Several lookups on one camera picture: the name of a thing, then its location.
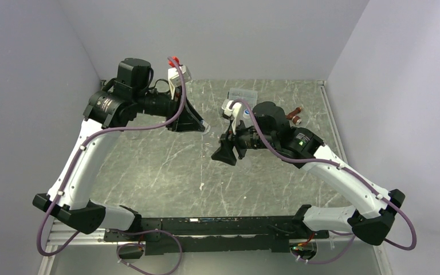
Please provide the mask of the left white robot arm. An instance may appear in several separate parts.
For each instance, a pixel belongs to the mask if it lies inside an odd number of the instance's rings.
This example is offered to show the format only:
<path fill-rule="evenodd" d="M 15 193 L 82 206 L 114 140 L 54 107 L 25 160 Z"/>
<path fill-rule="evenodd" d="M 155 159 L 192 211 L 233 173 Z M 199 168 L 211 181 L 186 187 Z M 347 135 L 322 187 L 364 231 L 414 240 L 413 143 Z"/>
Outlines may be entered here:
<path fill-rule="evenodd" d="M 119 63 L 117 76 L 89 98 L 73 152 L 49 191 L 35 195 L 36 208 L 84 234 L 114 229 L 129 241 L 141 235 L 142 217 L 137 211 L 95 203 L 91 191 L 109 150 L 138 114 L 165 118 L 162 126 L 172 132 L 205 130 L 202 117 L 184 95 L 191 80 L 188 67 L 176 57 L 169 65 L 169 90 L 158 92 L 148 61 L 126 58 Z"/>

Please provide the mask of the blue bottle cap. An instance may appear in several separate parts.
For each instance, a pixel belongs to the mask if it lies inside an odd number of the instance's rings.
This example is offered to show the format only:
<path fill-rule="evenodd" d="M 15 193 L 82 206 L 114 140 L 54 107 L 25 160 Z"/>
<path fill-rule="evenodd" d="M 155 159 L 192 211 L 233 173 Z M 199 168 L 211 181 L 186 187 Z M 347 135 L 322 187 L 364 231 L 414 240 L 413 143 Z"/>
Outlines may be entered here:
<path fill-rule="evenodd" d="M 250 112 L 247 109 L 245 109 L 242 113 L 242 117 L 244 119 L 250 119 Z"/>
<path fill-rule="evenodd" d="M 202 126 L 204 127 L 204 131 L 208 131 L 210 129 L 210 124 L 207 123 L 206 121 L 202 120 L 201 121 Z"/>

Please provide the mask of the clear plastic bottle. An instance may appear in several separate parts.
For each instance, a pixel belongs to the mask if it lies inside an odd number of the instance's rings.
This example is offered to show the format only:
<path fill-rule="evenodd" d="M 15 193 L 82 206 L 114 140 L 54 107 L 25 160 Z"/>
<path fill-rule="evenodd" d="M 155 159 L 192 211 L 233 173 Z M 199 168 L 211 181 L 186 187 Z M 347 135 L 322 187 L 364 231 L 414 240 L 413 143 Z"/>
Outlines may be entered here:
<path fill-rule="evenodd" d="M 232 127 L 228 127 L 223 132 L 213 131 L 214 148 L 210 153 L 210 159 L 236 166 L 239 163 L 246 162 L 246 154 L 249 148 L 250 132 L 247 129 L 241 129 L 234 133 Z"/>

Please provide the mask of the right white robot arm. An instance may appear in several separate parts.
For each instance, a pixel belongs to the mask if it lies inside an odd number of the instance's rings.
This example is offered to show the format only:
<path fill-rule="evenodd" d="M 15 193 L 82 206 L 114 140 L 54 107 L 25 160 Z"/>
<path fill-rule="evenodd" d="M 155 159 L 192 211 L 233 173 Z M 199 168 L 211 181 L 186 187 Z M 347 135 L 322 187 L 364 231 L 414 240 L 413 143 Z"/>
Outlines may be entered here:
<path fill-rule="evenodd" d="M 245 124 L 245 108 L 239 101 L 225 100 L 222 110 L 230 124 L 212 160 L 234 166 L 247 150 L 272 147 L 283 161 L 319 177 L 351 203 L 348 207 L 301 206 L 293 218 L 295 235 L 306 238 L 314 231 L 332 230 L 352 233 L 374 246 L 386 241 L 404 193 L 388 191 L 362 177 L 312 131 L 292 126 L 284 110 L 273 102 L 254 107 L 251 126 Z"/>

